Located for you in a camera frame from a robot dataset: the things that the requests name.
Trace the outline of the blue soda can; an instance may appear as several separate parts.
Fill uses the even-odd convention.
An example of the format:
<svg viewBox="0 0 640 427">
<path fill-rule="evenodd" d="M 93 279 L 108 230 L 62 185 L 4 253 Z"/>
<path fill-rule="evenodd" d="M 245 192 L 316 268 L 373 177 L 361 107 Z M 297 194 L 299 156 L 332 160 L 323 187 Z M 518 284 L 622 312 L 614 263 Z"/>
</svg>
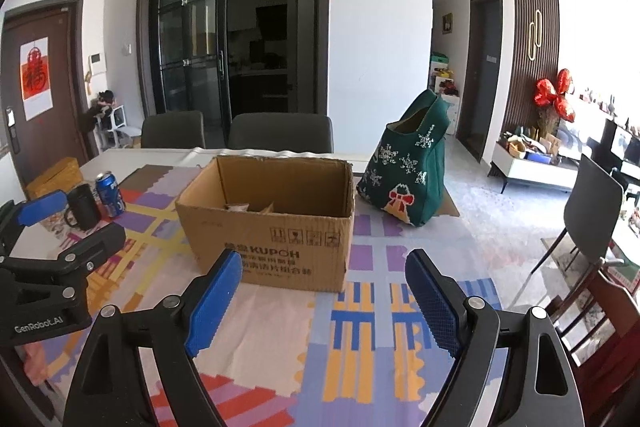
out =
<svg viewBox="0 0 640 427">
<path fill-rule="evenodd" d="M 96 177 L 96 191 L 108 217 L 114 219 L 126 211 L 126 204 L 114 173 L 111 171 L 99 173 Z"/>
</svg>

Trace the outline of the red wooden chair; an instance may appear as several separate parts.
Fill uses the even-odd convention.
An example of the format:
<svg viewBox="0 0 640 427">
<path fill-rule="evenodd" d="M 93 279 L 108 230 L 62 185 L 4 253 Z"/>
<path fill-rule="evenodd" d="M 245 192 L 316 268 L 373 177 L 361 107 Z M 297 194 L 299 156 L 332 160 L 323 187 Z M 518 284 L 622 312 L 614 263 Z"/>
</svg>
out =
<svg viewBox="0 0 640 427">
<path fill-rule="evenodd" d="M 587 275 L 566 298 L 554 297 L 546 306 L 553 322 L 561 320 L 581 295 L 587 299 L 570 323 L 556 332 L 566 341 L 576 326 L 585 335 L 564 343 L 570 360 L 582 415 L 587 426 L 608 425 L 626 399 L 631 399 L 628 425 L 639 424 L 639 305 L 627 289 L 596 270 Z"/>
</svg>

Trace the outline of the red paper door poster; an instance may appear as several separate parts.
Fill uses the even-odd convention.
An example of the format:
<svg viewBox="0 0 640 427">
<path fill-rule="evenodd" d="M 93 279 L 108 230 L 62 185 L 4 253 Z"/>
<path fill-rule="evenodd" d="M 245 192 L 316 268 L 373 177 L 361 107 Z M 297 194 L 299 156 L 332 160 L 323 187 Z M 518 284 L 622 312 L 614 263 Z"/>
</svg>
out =
<svg viewBox="0 0 640 427">
<path fill-rule="evenodd" d="M 26 121 L 53 108 L 48 37 L 21 45 L 20 88 Z"/>
</svg>

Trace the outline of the brown entrance door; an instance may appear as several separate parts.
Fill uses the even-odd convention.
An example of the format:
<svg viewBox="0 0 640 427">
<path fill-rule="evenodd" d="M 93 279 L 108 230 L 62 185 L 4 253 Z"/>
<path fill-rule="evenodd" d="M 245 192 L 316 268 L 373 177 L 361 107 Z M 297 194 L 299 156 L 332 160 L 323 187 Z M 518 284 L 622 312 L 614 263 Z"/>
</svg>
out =
<svg viewBox="0 0 640 427">
<path fill-rule="evenodd" d="M 42 0 L 4 14 L 1 31 L 3 131 L 21 186 L 70 157 L 98 153 L 81 49 L 84 0 Z"/>
</svg>

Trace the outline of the white snack packet in box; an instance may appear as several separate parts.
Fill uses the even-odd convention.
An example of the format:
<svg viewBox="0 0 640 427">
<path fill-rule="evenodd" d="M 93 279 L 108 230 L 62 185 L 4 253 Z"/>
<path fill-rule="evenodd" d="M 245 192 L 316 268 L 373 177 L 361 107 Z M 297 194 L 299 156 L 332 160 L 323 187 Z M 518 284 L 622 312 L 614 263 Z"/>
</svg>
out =
<svg viewBox="0 0 640 427">
<path fill-rule="evenodd" d="M 252 205 L 252 204 L 249 204 L 248 202 L 244 202 L 244 204 L 226 204 L 224 205 L 224 209 L 227 211 L 234 211 L 234 212 L 247 212 L 247 211 L 257 212 L 264 215 L 265 213 L 273 212 L 274 205 L 272 202 L 270 202 L 269 205 L 258 208 L 256 205 Z"/>
</svg>

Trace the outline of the dark grey chair left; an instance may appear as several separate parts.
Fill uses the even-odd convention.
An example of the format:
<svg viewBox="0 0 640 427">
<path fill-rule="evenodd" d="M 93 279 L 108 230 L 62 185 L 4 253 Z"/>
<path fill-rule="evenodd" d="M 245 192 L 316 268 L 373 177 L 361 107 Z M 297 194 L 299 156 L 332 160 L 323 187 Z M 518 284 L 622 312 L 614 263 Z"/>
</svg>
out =
<svg viewBox="0 0 640 427">
<path fill-rule="evenodd" d="M 205 147 L 204 117 L 198 110 L 180 110 L 146 117 L 142 148 Z"/>
</svg>

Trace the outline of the dark grey chair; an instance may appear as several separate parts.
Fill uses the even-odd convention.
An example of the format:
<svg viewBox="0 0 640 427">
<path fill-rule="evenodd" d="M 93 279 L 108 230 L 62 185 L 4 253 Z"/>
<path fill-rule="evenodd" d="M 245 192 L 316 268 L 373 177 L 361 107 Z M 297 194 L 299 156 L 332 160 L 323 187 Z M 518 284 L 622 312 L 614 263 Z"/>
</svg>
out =
<svg viewBox="0 0 640 427">
<path fill-rule="evenodd" d="M 231 150 L 333 153 L 332 121 L 328 116 L 305 113 L 240 114 L 232 120 L 228 147 Z"/>
<path fill-rule="evenodd" d="M 204 117 L 198 110 L 180 110 L 146 117 L 142 148 L 205 147 Z"/>
</svg>

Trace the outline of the grey side chair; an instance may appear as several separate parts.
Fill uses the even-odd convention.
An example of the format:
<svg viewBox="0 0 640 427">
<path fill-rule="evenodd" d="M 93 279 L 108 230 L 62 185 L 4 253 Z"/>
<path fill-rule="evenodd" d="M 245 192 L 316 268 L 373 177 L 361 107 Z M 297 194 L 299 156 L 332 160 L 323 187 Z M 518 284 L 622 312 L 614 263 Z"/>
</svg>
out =
<svg viewBox="0 0 640 427">
<path fill-rule="evenodd" d="M 595 161 L 582 155 L 577 178 L 567 199 L 563 213 L 564 228 L 546 253 L 530 270 L 525 284 L 509 307 L 513 309 L 534 273 L 544 265 L 559 243 L 569 235 L 579 254 L 589 262 L 589 269 L 570 290 L 562 303 L 549 315 L 566 311 L 586 289 L 589 282 L 605 264 L 608 244 L 616 227 L 622 207 L 623 187 Z"/>
</svg>

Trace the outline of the brown cardboard box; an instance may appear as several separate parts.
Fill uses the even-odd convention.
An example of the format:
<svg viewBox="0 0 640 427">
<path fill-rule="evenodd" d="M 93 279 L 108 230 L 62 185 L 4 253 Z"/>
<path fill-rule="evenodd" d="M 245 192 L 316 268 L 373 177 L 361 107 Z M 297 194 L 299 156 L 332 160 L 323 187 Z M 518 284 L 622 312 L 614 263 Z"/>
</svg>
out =
<svg viewBox="0 0 640 427">
<path fill-rule="evenodd" d="M 226 204 L 274 205 L 234 212 Z M 226 249 L 247 284 L 296 291 L 343 290 L 352 248 L 355 187 L 349 162 L 311 157 L 214 158 L 176 200 L 202 272 Z"/>
</svg>

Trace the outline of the white low tv cabinet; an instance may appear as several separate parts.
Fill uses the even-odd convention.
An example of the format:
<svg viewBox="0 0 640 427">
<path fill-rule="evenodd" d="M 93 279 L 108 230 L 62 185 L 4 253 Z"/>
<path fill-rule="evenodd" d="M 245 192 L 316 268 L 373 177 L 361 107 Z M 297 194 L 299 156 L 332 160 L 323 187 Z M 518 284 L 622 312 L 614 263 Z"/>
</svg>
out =
<svg viewBox="0 0 640 427">
<path fill-rule="evenodd" d="M 567 165 L 551 165 L 512 156 L 497 143 L 491 156 L 488 176 L 502 180 L 501 194 L 509 185 L 538 186 L 563 192 L 573 190 L 578 175 L 574 162 Z"/>
</svg>

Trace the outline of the green Christmas tote bag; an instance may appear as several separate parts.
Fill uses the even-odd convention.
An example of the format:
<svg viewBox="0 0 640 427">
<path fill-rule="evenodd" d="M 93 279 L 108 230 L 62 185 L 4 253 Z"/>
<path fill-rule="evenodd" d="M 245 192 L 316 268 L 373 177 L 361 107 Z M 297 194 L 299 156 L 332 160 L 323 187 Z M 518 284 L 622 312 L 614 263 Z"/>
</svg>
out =
<svg viewBox="0 0 640 427">
<path fill-rule="evenodd" d="M 422 227 L 445 193 L 447 104 L 421 92 L 398 121 L 386 124 L 357 192 L 372 206 L 406 225 Z"/>
</svg>

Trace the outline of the black glass sliding door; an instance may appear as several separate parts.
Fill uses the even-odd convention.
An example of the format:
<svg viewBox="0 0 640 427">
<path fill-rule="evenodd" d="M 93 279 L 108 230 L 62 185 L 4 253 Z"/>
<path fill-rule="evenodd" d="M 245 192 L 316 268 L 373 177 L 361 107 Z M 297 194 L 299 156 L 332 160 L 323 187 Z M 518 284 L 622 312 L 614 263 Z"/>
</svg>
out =
<svg viewBox="0 0 640 427">
<path fill-rule="evenodd" d="M 246 113 L 328 110 L 329 0 L 137 0 L 146 115 L 195 112 L 202 145 Z"/>
</svg>

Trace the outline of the dark interior door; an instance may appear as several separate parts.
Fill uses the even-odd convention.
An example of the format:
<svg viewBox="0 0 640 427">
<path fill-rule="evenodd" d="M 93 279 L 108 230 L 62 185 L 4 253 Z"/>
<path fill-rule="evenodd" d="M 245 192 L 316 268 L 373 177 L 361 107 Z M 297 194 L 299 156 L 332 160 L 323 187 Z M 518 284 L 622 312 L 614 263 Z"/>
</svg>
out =
<svg viewBox="0 0 640 427">
<path fill-rule="evenodd" d="M 471 0 L 468 57 L 457 139 L 481 161 L 498 87 L 503 0 Z"/>
</svg>

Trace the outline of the red bow decoration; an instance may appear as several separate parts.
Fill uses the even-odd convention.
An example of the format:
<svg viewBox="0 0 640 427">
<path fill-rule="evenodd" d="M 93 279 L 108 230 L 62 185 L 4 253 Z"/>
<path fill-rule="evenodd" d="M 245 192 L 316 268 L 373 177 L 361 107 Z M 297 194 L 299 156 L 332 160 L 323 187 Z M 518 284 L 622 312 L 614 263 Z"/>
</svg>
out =
<svg viewBox="0 0 640 427">
<path fill-rule="evenodd" d="M 566 95 L 572 87 L 572 81 L 573 77 L 567 68 L 558 72 L 555 82 L 548 78 L 539 79 L 535 86 L 534 104 L 538 108 L 551 106 L 561 119 L 574 122 L 575 111 L 566 99 Z"/>
</svg>

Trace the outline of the brown slatted wall panel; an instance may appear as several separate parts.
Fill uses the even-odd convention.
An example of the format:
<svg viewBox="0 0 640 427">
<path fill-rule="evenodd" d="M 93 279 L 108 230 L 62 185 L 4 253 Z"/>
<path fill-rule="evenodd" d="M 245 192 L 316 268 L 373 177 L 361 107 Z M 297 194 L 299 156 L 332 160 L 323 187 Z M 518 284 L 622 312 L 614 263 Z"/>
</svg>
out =
<svg viewBox="0 0 640 427">
<path fill-rule="evenodd" d="M 559 72 L 559 0 L 514 0 L 514 48 L 509 95 L 502 130 L 536 127 L 538 80 Z"/>
</svg>

